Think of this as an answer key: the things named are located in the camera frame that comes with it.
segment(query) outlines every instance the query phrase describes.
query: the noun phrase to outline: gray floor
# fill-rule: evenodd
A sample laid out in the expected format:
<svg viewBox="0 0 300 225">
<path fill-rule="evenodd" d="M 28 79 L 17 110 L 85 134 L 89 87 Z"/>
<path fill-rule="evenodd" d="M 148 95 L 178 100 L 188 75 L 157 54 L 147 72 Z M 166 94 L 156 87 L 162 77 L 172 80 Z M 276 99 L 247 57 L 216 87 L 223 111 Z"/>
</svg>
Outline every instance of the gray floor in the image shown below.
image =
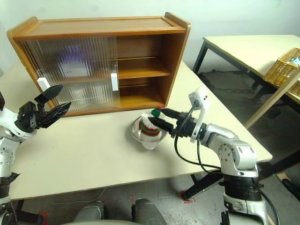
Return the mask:
<svg viewBox="0 0 300 225">
<path fill-rule="evenodd" d="M 252 80 L 246 75 L 235 73 L 207 73 L 204 78 L 216 96 L 241 121 L 261 106 L 264 99 L 257 104 L 251 103 L 255 92 L 251 91 Z M 275 119 L 272 114 L 281 112 Z M 300 116 L 288 106 L 271 109 L 267 116 L 261 118 L 253 127 L 251 133 L 273 155 L 274 161 L 291 154 L 299 147 Z M 300 185 L 300 165 L 286 170 L 289 177 Z M 137 198 L 148 198 L 160 209 L 169 225 L 218 225 L 223 206 L 223 188 L 216 185 L 213 188 L 196 195 L 191 203 L 185 203 L 180 198 L 180 192 L 192 185 L 190 176 L 171 179 L 148 181 L 108 188 L 99 198 L 104 201 L 112 219 L 131 220 L 131 203 Z M 265 192 L 276 206 L 282 224 L 297 225 L 300 221 L 300 202 L 281 184 L 276 176 L 263 181 Z M 101 193 L 101 189 L 56 195 L 25 201 L 24 210 L 37 213 L 51 203 L 66 203 L 79 200 L 91 200 Z M 46 220 L 44 224 L 56 225 L 71 222 L 79 209 L 87 203 L 71 203 L 52 205 L 42 211 Z"/>
</svg>

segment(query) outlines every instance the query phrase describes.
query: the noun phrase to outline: wicker basket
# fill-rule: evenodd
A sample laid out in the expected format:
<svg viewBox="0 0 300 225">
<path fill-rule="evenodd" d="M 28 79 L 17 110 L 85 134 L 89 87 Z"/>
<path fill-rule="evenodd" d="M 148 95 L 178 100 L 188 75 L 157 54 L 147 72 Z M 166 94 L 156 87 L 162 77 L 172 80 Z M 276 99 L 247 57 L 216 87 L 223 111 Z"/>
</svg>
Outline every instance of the wicker basket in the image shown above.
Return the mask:
<svg viewBox="0 0 300 225">
<path fill-rule="evenodd" d="M 300 48 L 293 48 L 282 55 L 267 72 L 263 79 L 276 86 L 281 86 L 284 84 L 290 75 L 297 69 L 296 66 L 287 63 L 294 57 L 300 57 Z M 289 89 L 289 92 L 300 96 L 299 80 L 297 80 L 296 83 Z"/>
</svg>

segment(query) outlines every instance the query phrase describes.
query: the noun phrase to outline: black cable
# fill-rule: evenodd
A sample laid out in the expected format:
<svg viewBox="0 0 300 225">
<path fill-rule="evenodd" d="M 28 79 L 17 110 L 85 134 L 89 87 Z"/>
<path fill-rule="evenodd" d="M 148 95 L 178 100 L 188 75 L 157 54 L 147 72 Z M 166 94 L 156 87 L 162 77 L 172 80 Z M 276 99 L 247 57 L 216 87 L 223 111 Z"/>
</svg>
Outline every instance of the black cable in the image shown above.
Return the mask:
<svg viewBox="0 0 300 225">
<path fill-rule="evenodd" d="M 44 211 L 45 209 L 47 209 L 48 207 L 50 206 L 53 206 L 53 205 L 69 205 L 69 204 L 74 204 L 74 203 L 90 203 L 90 202 L 94 202 L 94 201 L 97 201 L 101 195 L 105 192 L 106 188 L 104 188 L 103 190 L 101 190 L 101 193 L 94 199 L 91 199 L 91 200 L 79 200 L 79 201 L 74 201 L 74 202 L 56 202 L 56 203 L 51 203 L 50 205 L 47 205 L 45 207 L 43 207 L 39 212 L 42 212 Z"/>
<path fill-rule="evenodd" d="M 187 113 L 187 116 L 185 117 L 185 119 L 183 120 L 182 124 L 180 125 L 179 127 L 179 130 L 177 131 L 177 134 L 175 136 L 175 140 L 174 140 L 174 148 L 175 148 L 175 152 L 176 154 L 179 156 L 179 158 L 181 158 L 182 160 L 188 162 L 188 163 L 191 163 L 191 164 L 194 164 L 194 165 L 200 165 L 199 163 L 197 162 L 193 162 L 193 161 L 190 161 L 186 158 L 184 158 L 179 152 L 178 152 L 178 148 L 177 148 L 177 141 L 178 141 L 178 138 L 179 138 L 179 134 L 181 133 L 182 129 L 184 128 L 185 124 L 187 123 L 189 117 L 192 115 L 192 112 L 194 111 L 196 107 L 196 103 L 193 104 L 192 108 L 188 111 Z M 206 166 L 206 167 L 211 167 L 211 168 L 215 168 L 215 169 L 221 169 L 220 167 L 218 166 L 214 166 L 214 165 L 208 165 L 208 164 L 202 164 L 203 166 Z"/>
<path fill-rule="evenodd" d="M 261 194 L 264 197 L 264 199 L 267 201 L 267 203 L 269 204 L 269 206 L 271 207 L 271 209 L 274 213 L 276 225 L 280 225 L 280 218 L 279 218 L 279 215 L 278 215 L 278 212 L 277 212 L 275 206 L 273 205 L 271 200 L 268 198 L 268 196 L 262 190 L 261 190 Z"/>
<path fill-rule="evenodd" d="M 208 174 L 218 174 L 218 175 L 222 175 L 221 172 L 211 172 L 211 171 L 208 171 L 207 169 L 205 169 L 205 164 L 202 164 L 201 162 L 201 158 L 200 158 L 200 142 L 199 140 L 197 140 L 197 156 L 198 156 L 198 161 L 199 161 L 199 165 L 201 166 L 201 168 Z"/>
<path fill-rule="evenodd" d="M 14 215 L 14 218 L 15 218 L 15 225 L 19 225 L 19 221 L 18 221 L 17 213 L 16 213 L 16 211 L 15 211 L 15 208 L 14 208 L 14 206 L 13 206 L 13 203 L 12 203 L 12 202 L 10 202 L 10 207 L 11 207 L 11 209 L 12 209 L 12 211 L 13 211 L 13 215 Z"/>
</svg>

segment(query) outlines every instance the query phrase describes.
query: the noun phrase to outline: ribbed glass panel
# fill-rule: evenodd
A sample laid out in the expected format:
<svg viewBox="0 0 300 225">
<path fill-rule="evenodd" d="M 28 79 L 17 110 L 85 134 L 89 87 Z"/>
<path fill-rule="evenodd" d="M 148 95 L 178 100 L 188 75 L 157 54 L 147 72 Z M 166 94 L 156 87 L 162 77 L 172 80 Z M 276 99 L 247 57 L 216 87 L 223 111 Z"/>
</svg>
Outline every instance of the ribbed glass panel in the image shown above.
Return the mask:
<svg viewBox="0 0 300 225">
<path fill-rule="evenodd" d="M 63 84 L 55 104 L 72 101 L 68 113 L 118 108 L 116 37 L 80 37 L 22 41 L 38 77 L 50 86 Z"/>
</svg>

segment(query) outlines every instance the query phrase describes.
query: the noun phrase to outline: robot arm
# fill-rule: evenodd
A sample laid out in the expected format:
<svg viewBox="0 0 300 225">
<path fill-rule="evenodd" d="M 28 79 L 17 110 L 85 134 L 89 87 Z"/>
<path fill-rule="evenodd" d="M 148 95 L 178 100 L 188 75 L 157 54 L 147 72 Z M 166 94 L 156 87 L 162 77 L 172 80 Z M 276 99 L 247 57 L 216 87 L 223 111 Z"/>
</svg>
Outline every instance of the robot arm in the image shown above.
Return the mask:
<svg viewBox="0 0 300 225">
<path fill-rule="evenodd" d="M 224 204 L 229 210 L 222 213 L 222 224 L 245 224 L 245 221 L 251 221 L 249 224 L 252 225 L 268 225 L 266 204 L 260 192 L 255 151 L 232 131 L 214 124 L 203 123 L 204 113 L 209 103 L 208 96 L 202 89 L 191 93 L 189 98 L 193 107 L 202 112 L 199 119 L 188 118 L 182 130 L 178 128 L 187 116 L 185 112 L 168 108 L 161 110 L 166 116 L 177 119 L 175 129 L 172 124 L 160 118 L 149 118 L 149 120 L 155 126 L 168 131 L 172 137 L 175 135 L 191 137 L 191 142 L 200 141 L 202 145 L 212 149 L 218 155 L 225 187 Z"/>
<path fill-rule="evenodd" d="M 37 129 L 49 127 L 68 111 L 71 102 L 58 105 L 49 112 L 44 110 L 45 103 L 55 98 L 62 88 L 62 85 L 48 88 L 35 98 L 37 106 L 27 102 L 18 114 L 4 107 L 0 93 L 0 224 L 10 224 L 13 219 L 9 185 L 18 176 L 11 173 L 15 151 L 22 142 L 33 137 Z"/>
</svg>

